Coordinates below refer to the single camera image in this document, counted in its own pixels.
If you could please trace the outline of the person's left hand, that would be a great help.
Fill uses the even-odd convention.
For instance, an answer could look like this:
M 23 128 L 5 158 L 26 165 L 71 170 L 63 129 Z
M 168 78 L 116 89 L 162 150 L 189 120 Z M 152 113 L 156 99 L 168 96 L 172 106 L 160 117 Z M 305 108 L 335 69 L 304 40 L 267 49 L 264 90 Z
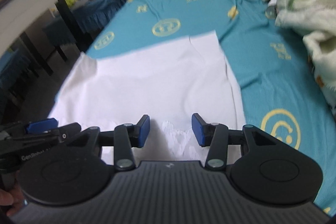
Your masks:
M 20 211 L 24 206 L 24 200 L 19 184 L 15 184 L 15 186 L 8 192 L 1 189 L 1 206 L 10 207 L 6 213 L 7 216 L 12 216 Z

